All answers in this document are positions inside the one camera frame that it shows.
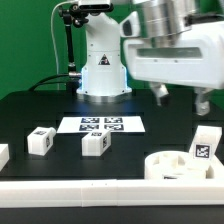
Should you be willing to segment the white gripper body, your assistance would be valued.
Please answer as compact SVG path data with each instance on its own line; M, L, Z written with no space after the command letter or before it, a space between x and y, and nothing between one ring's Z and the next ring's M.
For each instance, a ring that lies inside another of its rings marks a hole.
M224 23L193 25L165 48L153 48L148 39L127 39L124 53L136 80L224 89Z

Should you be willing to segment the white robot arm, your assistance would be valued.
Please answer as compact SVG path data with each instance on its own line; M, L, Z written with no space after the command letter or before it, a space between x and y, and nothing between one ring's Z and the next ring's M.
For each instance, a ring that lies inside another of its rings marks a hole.
M209 112L208 95L224 89L224 21L196 13L195 0L133 0L118 23L106 13L120 0L79 0L84 15L87 62L79 93L95 100L131 91L127 75L147 81L163 105L168 84L195 90L196 111Z

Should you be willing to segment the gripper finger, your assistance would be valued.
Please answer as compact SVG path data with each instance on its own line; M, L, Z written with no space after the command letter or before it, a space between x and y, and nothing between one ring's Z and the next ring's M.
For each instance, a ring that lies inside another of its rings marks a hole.
M200 116L204 116L210 112L210 95L212 93L211 88L195 87L194 93L196 113Z
M154 93L158 106L167 106L169 103L169 92L163 83L150 82L151 91Z

